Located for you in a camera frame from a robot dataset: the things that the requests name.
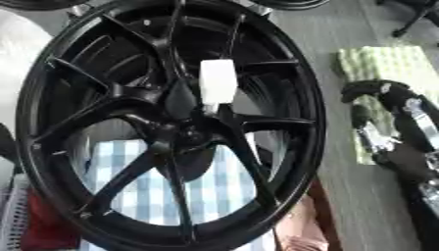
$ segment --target concrete floor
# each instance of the concrete floor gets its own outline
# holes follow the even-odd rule
[[[67,21],[64,11],[20,12],[57,34]],[[418,242],[392,174],[356,163],[350,133],[348,107],[340,100],[343,79],[334,71],[334,53],[340,48],[420,45],[439,68],[439,29],[422,21],[403,39],[390,32],[412,12],[388,3],[377,7],[373,0],[332,0],[303,12],[276,11],[272,20],[304,51],[324,93],[328,114],[327,147],[319,173],[326,189],[347,251],[416,251]]]

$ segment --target wheel spoke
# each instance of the wheel spoke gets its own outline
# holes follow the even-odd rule
[[[48,63],[54,70],[60,72],[59,76],[62,76],[62,78],[66,79],[66,76],[80,77],[77,82],[91,84],[93,88],[101,93],[107,92],[107,90],[110,88],[110,85],[112,85],[103,77],[88,73],[86,70],[63,59],[51,58],[49,59]]]
[[[181,32],[182,13],[185,5],[186,0],[175,0],[175,10],[172,13],[171,21],[163,34],[163,38],[167,39],[168,43],[173,42],[176,36]]]
[[[265,74],[268,72],[278,72],[282,67],[297,67],[297,59],[263,61],[237,66],[239,74]]]
[[[236,37],[238,36],[238,29],[241,27],[242,23],[245,21],[245,16],[240,15],[233,25],[233,28],[230,30],[227,35],[227,41],[225,42],[225,47],[221,53],[222,59],[231,59],[233,54],[233,48],[235,46]]]
[[[228,138],[228,147],[234,152],[249,172],[257,189],[257,200],[261,205],[276,205],[277,199],[268,185],[268,175],[264,174],[255,153],[242,131],[234,131]]]
[[[116,32],[120,33],[124,38],[128,39],[133,44],[139,46],[140,48],[146,48],[150,51],[155,50],[154,44],[157,39],[154,37],[147,34],[141,34],[109,15],[102,16],[102,19],[104,22],[111,24]]]
[[[147,150],[138,156],[131,164],[125,167],[112,180],[110,180],[98,193],[96,193],[77,213],[93,215],[96,211],[106,213],[111,208],[113,199],[130,183],[141,175],[147,173],[159,163],[157,154]]]
[[[314,125],[313,121],[297,118],[277,118],[262,115],[238,115],[243,122],[244,130],[303,130]]]
[[[35,137],[35,143],[47,143],[46,145],[58,145],[78,130],[114,117],[114,105],[116,101],[106,97],[85,109],[71,115],[67,119],[49,127],[42,134]]]
[[[175,202],[178,206],[178,211],[181,220],[181,230],[183,239],[186,243],[193,243],[196,241],[195,227],[192,223],[192,218],[189,212],[189,205],[187,203],[186,192],[184,189],[184,181],[182,175],[179,173],[173,153],[168,157],[166,164],[166,171],[169,175],[169,183]]]

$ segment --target wheel rim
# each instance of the wheel rim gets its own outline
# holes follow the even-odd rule
[[[252,0],[257,4],[281,10],[303,11],[318,7],[329,0]]]
[[[27,10],[27,11],[49,11],[65,9],[71,6],[79,5],[88,2],[89,0],[2,0],[0,5],[13,9]]]
[[[189,42],[170,38],[168,41],[172,43],[180,42],[177,47],[180,55],[174,52],[171,54],[167,39],[153,38],[138,29],[139,22],[145,25],[147,19],[151,24],[155,24],[156,20],[159,24],[163,16],[167,17],[167,24],[173,25],[158,25],[157,29],[152,26],[152,35],[157,37],[166,34],[174,37],[174,32],[181,28],[184,33],[194,30],[202,32],[206,29],[206,33],[203,31],[201,34],[204,38],[207,34],[220,33],[224,38],[221,43],[225,46],[218,49],[214,45],[206,53],[195,55],[195,49],[190,49],[187,45]],[[153,89],[142,85],[142,88],[134,88],[133,91],[132,86],[127,86],[132,83],[132,79],[124,78],[118,71],[109,73],[109,68],[114,66],[102,66],[105,62],[94,52],[97,51],[96,48],[100,50],[105,47],[101,44],[102,39],[106,39],[102,35],[105,37],[108,30],[115,33],[111,35],[110,43],[115,42],[117,37],[123,37],[125,45],[133,44],[135,48],[140,48],[142,54],[160,58],[156,63],[162,70],[152,78]],[[258,36],[258,42],[254,42],[255,36]],[[256,46],[252,48],[254,51],[249,49],[250,53],[245,55],[255,54],[256,62],[240,55],[240,51],[244,50],[242,48],[252,46]],[[125,53],[126,55],[132,57],[132,53]],[[197,85],[191,85],[191,82],[196,82],[194,76],[197,69],[192,68],[196,68],[200,57],[206,55],[209,59],[235,59],[243,82],[248,81],[244,80],[247,79],[246,75],[253,76],[261,72],[275,72],[276,75],[289,79],[288,95],[296,97],[294,102],[283,102],[286,100],[286,94],[283,93],[285,83],[271,83],[271,90],[267,89],[265,83],[240,83],[241,89],[253,89],[247,90],[248,92],[269,93],[271,100],[275,100],[275,95],[280,95],[282,102],[271,101],[274,104],[271,111],[274,110],[285,118],[239,115],[226,105],[221,107],[217,116],[205,116],[197,102],[184,120],[176,120],[169,114],[164,115],[159,100],[169,93],[163,90],[176,86],[174,79],[180,79],[180,84],[187,84],[191,93],[195,93],[192,96],[199,101]],[[89,67],[87,62],[96,66],[93,60],[100,60],[101,64],[98,65],[104,70],[86,70]],[[62,89],[61,84],[49,84],[61,82],[60,79],[71,85],[86,83],[87,86],[75,87],[78,90],[73,90],[70,86],[67,90],[69,94],[63,96],[66,89]],[[258,82],[261,79],[258,76],[256,80],[250,81]],[[254,96],[261,103],[268,102],[264,95]],[[61,103],[66,107],[62,115],[55,111],[57,104]],[[129,172],[119,176],[118,182],[111,181],[113,186],[108,186],[111,189],[107,193],[93,196],[76,176],[63,144],[79,129],[108,118],[122,118],[133,125],[142,125],[139,134],[151,143],[150,148],[153,151],[141,155],[129,168],[125,168]],[[175,165],[165,165],[175,199],[181,202],[178,206],[182,226],[147,225],[109,211],[109,203],[116,193],[134,177],[148,171],[148,167],[136,165],[136,162],[163,166],[160,161],[156,162],[161,159],[157,156],[167,156],[164,159],[173,163],[175,156],[181,154],[175,153],[174,147],[168,147],[165,151],[161,147],[155,147],[154,139],[151,139],[153,136],[149,135],[154,134],[161,141],[174,142],[167,141],[169,135],[179,135],[177,129],[186,128],[187,125],[209,125],[208,128],[197,128],[197,131],[208,130],[209,135],[215,136],[210,138],[211,141],[227,144],[243,163],[248,164],[244,166],[257,185],[257,199],[218,221],[193,226],[182,195],[178,168]],[[288,144],[282,148],[285,156],[272,179],[268,180],[267,175],[257,169],[259,166],[255,164],[254,158],[249,157],[252,155],[251,149],[240,133],[243,129],[289,130],[288,134],[283,133],[277,137]],[[284,216],[307,189],[321,160],[324,134],[325,117],[321,94],[300,51],[277,27],[263,18],[239,5],[218,0],[194,0],[187,4],[185,1],[171,0],[130,4],[114,2],[91,11],[55,38],[37,60],[21,93],[17,117],[19,152],[33,186],[87,239],[103,247],[120,250],[230,250],[256,238]]]

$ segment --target black car part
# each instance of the black car part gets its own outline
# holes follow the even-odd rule
[[[239,89],[260,114],[238,113],[234,104],[203,112],[198,74],[209,59],[234,61]],[[266,19],[220,0],[117,1],[89,11],[35,62],[17,114],[19,153],[33,187],[109,250],[231,250],[256,238],[307,190],[325,139],[321,93],[299,49]],[[75,172],[81,157],[70,151],[83,143],[72,137],[114,118],[149,148],[91,194]],[[268,157],[260,164],[244,133],[261,130],[271,131],[276,150],[262,150]],[[219,144],[243,163],[257,197],[227,217],[193,225],[176,162]],[[112,199],[153,167],[171,184],[181,226],[111,210]]]
[[[274,9],[302,11],[318,7],[329,0],[251,0],[260,5]]]
[[[423,95],[391,80],[365,80],[343,88],[342,101],[376,97],[392,113],[398,138],[382,135],[368,108],[354,105],[353,127],[373,161],[399,177],[422,250],[439,248],[439,110]]]

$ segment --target black plastic part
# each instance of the black plastic part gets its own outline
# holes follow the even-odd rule
[[[303,11],[318,7],[329,0],[251,0],[270,8],[289,11]]]
[[[5,125],[0,124],[0,156],[18,164],[16,142]]]
[[[240,90],[262,115],[227,105],[216,115],[203,113],[199,64],[219,58],[234,60]],[[179,111],[191,112],[177,117],[173,107],[182,103]],[[18,107],[19,152],[32,185],[85,238],[109,250],[232,250],[289,212],[315,176],[324,147],[323,99],[305,58],[272,23],[228,1],[117,1],[91,10],[43,51]],[[149,149],[91,194],[70,164],[66,141],[114,118],[132,125]],[[271,155],[283,161],[270,180],[244,136],[261,130],[281,130],[279,151]],[[193,225],[177,160],[220,144],[243,162],[257,198],[227,217]],[[168,178],[180,226],[137,222],[109,208],[152,165]]]
[[[83,4],[89,0],[0,0],[0,6],[26,11],[53,11]]]

